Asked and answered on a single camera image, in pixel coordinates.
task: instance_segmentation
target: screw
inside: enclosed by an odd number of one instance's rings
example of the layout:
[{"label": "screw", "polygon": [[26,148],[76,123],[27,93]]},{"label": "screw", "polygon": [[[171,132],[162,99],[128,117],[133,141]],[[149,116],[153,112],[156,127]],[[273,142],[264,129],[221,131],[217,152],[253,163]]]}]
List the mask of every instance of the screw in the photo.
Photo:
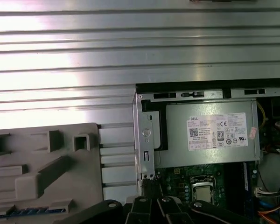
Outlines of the screw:
[{"label": "screw", "polygon": [[202,204],[200,202],[195,202],[194,203],[194,206],[197,207],[197,208],[201,208],[202,207]]},{"label": "screw", "polygon": [[171,199],[169,198],[169,197],[164,197],[164,198],[162,198],[162,201],[163,202],[169,202]]},{"label": "screw", "polygon": [[110,203],[110,204],[108,204],[108,206],[109,206],[110,208],[114,208],[114,207],[116,207],[116,204],[115,204],[115,203]]},{"label": "screw", "polygon": [[148,128],[145,128],[143,131],[142,131],[142,135],[144,137],[149,137],[151,135],[151,130],[148,129]]}]

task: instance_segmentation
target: green circuit board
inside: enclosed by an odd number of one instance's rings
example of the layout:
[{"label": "green circuit board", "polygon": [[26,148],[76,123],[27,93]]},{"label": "green circuit board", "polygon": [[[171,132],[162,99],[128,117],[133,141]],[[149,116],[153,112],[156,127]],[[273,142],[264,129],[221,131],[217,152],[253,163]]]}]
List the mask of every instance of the green circuit board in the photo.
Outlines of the green circuit board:
[{"label": "green circuit board", "polygon": [[214,179],[214,205],[226,208],[223,164],[156,169],[164,195],[176,196],[184,204],[192,201],[191,178],[211,175]]}]

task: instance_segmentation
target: metal bracket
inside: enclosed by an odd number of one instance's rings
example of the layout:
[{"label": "metal bracket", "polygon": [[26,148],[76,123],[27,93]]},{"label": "metal bracket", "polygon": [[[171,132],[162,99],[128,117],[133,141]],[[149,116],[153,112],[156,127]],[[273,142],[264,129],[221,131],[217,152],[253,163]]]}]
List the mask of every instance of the metal bracket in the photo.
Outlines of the metal bracket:
[{"label": "metal bracket", "polygon": [[136,165],[139,181],[154,178],[154,137],[153,123],[142,112],[142,95],[136,94],[133,105]]}]

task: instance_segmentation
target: electronic component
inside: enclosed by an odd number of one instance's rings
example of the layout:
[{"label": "electronic component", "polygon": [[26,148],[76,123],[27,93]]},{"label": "electronic component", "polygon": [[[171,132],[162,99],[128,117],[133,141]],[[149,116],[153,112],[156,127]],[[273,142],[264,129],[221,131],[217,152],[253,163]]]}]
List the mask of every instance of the electronic component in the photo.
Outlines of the electronic component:
[{"label": "electronic component", "polygon": [[213,175],[193,176],[190,179],[192,200],[202,200],[214,204],[214,188],[216,179]]},{"label": "electronic component", "polygon": [[12,218],[12,217],[22,217],[22,216],[35,216],[44,214],[56,214],[65,213],[66,209],[54,209],[50,210],[49,207],[41,208],[27,208],[27,209],[12,209],[7,214],[0,214],[1,218]]}]

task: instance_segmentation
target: pink sticker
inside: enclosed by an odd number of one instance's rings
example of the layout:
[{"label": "pink sticker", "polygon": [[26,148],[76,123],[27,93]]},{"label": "pink sticker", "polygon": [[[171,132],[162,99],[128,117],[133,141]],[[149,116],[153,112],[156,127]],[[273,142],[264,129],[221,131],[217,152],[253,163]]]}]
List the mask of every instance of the pink sticker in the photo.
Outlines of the pink sticker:
[{"label": "pink sticker", "polygon": [[257,128],[252,127],[251,131],[250,131],[250,134],[249,134],[249,139],[254,139],[255,135],[256,135],[256,132],[257,132]]}]

